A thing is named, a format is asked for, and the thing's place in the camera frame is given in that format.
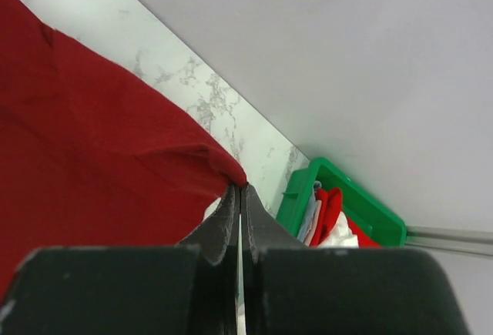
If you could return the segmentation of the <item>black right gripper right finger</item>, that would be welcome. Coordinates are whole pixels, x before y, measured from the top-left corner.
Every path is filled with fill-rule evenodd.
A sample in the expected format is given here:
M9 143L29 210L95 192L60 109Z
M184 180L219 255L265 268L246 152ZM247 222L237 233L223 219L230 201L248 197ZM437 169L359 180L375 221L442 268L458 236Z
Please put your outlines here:
M243 285L249 334L467 334L448 278L406 248L304 246L241 191Z

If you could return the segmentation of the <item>dark red t shirt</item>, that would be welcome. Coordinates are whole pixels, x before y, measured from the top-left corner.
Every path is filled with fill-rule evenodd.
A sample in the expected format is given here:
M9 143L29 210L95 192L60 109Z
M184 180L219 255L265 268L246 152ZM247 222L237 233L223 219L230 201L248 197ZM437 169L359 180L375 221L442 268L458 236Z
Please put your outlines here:
M1 0L1 288L44 246L179 242L241 165L131 72Z

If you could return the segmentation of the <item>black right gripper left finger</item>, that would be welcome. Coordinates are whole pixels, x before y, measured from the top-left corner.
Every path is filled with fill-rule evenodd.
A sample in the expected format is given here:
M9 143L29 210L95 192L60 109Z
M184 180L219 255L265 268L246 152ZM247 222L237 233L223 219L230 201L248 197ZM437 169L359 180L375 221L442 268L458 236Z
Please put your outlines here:
M234 334L240 191L174 246L53 247L29 257L3 334Z

